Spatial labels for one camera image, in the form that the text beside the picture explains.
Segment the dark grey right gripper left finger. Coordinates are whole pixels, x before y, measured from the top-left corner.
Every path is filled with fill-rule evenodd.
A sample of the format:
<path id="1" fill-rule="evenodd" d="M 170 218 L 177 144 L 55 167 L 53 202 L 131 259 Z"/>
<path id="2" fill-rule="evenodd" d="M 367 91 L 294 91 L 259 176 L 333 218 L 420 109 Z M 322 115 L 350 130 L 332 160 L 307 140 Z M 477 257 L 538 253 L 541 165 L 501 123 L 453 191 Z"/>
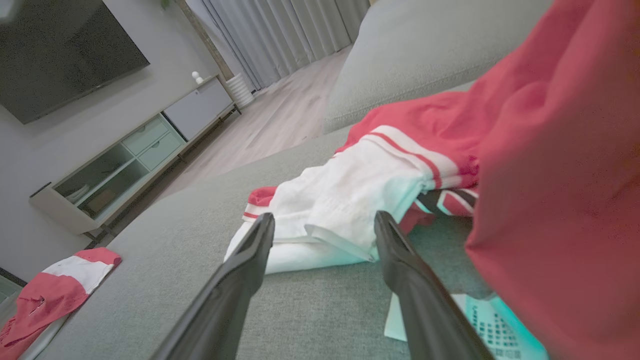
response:
<path id="1" fill-rule="evenodd" d="M 150 360 L 236 360 L 250 300 L 265 278 L 274 233 L 274 216 L 261 214 Z"/>

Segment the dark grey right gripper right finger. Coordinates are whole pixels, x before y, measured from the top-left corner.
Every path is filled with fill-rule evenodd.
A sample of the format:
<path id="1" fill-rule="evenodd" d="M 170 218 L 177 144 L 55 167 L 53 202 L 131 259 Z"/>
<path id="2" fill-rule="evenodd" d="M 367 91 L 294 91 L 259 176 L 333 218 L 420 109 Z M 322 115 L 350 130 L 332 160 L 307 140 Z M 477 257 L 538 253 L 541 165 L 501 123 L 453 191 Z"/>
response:
<path id="1" fill-rule="evenodd" d="M 398 298 L 411 360 L 494 360 L 392 215 L 379 210 L 374 231 L 382 276 Z"/>

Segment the red and white jersey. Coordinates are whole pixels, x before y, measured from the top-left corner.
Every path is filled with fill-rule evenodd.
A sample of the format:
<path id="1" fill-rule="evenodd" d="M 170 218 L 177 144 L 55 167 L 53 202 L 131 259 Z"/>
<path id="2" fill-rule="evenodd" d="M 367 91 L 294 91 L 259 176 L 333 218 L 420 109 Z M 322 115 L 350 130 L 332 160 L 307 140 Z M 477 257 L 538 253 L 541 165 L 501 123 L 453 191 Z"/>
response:
<path id="1" fill-rule="evenodd" d="M 465 251 L 559 360 L 640 360 L 640 0 L 554 0 L 466 91 L 376 107 L 322 166 L 250 193 L 266 271 L 374 262 L 374 218 L 473 218 Z"/>

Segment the red shorts with white stripe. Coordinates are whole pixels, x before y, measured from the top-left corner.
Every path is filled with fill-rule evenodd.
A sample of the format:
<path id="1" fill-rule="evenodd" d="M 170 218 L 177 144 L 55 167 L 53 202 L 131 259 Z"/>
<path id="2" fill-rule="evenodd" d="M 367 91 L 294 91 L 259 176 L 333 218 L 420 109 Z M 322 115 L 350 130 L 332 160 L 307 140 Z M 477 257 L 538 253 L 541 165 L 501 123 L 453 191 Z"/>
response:
<path id="1" fill-rule="evenodd" d="M 0 330 L 0 360 L 35 360 L 121 262 L 121 255 L 99 247 L 39 272 L 19 292 L 16 313 Z"/>

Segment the grey fabric sofa seat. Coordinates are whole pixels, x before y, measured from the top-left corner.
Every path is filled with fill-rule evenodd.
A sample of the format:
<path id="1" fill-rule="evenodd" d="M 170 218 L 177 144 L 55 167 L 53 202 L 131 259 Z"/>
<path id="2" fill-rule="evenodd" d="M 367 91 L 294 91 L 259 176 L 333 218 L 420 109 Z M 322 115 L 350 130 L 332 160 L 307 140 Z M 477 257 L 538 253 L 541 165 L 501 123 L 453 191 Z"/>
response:
<path id="1" fill-rule="evenodd" d="M 320 166 L 348 127 L 188 187 L 142 212 L 108 249 L 122 262 L 36 360 L 150 360 L 222 264 L 253 189 Z M 364 262 L 267 275 L 238 360 L 410 360 L 384 335 L 391 292 Z"/>

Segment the white TV cabinet with drawers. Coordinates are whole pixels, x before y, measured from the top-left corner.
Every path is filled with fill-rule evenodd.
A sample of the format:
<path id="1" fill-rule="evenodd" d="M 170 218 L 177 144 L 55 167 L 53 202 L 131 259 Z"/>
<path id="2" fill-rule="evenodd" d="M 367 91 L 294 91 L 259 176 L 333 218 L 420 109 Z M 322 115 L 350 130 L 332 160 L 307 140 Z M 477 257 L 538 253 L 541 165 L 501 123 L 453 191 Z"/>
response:
<path id="1" fill-rule="evenodd" d="M 221 75 L 197 85 L 166 109 L 64 177 L 46 183 L 29 203 L 73 235 L 96 239 L 142 192 L 214 125 L 240 108 Z"/>

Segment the white ribbed cylindrical appliance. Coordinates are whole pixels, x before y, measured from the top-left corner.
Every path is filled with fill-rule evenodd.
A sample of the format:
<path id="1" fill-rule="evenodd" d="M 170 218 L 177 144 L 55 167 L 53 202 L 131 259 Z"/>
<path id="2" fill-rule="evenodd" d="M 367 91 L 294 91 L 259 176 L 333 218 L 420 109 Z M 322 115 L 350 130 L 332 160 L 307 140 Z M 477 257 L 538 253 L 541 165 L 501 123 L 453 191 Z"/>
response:
<path id="1" fill-rule="evenodd" d="M 251 92 L 242 73 L 238 73 L 233 78 L 226 80 L 225 84 L 231 99 L 239 109 L 245 109 L 254 102 L 254 94 Z"/>

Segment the grey sofa cushion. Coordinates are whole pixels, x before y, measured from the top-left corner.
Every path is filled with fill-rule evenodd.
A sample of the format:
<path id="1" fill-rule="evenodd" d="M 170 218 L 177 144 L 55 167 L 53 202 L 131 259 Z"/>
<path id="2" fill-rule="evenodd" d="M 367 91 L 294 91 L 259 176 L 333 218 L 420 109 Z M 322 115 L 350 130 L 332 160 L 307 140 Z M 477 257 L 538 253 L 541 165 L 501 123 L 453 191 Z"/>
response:
<path id="1" fill-rule="evenodd" d="M 376 0 L 329 94 L 324 133 L 375 107 L 467 88 L 526 39 L 554 0 Z"/>

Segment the grey pleated curtain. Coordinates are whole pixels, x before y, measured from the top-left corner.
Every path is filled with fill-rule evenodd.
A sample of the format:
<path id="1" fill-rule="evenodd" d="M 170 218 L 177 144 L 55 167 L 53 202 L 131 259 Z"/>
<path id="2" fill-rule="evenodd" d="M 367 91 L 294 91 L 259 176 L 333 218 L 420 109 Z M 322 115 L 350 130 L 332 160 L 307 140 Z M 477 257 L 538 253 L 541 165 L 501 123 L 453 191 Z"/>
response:
<path id="1" fill-rule="evenodd" d="M 370 0 L 202 0 L 260 91 L 352 45 Z"/>

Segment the black flat screen television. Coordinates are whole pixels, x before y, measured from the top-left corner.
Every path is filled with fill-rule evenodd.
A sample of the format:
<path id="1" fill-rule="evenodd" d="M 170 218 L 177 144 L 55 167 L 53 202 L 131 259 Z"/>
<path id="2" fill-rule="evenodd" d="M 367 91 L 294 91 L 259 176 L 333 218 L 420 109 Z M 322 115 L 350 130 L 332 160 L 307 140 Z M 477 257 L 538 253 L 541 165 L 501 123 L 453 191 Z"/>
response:
<path id="1" fill-rule="evenodd" d="M 103 0 L 0 0 L 0 105 L 24 125 L 148 65 Z"/>

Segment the brown wooden wall trim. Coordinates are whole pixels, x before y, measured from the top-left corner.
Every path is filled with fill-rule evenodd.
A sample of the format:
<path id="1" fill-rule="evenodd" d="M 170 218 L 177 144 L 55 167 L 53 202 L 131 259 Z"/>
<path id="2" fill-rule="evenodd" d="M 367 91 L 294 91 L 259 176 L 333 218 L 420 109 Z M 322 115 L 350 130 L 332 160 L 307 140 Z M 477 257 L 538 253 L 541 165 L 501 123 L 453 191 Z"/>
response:
<path id="1" fill-rule="evenodd" d="M 215 64 L 217 64 L 218 69 L 220 70 L 220 73 L 222 74 L 224 79 L 226 81 L 230 81 L 231 79 L 233 79 L 233 72 L 224 60 L 224 57 L 222 57 L 220 51 L 217 49 L 217 46 L 215 46 L 213 40 L 210 37 L 210 34 L 208 34 L 208 32 L 206 31 L 206 28 L 204 27 L 203 23 L 200 21 L 194 10 L 191 9 L 186 0 L 174 0 L 174 2 L 178 5 L 192 28 L 198 34 L 199 39 L 201 39 L 202 43 L 206 47 L 206 50 L 208 50 L 209 54 L 215 61 Z"/>

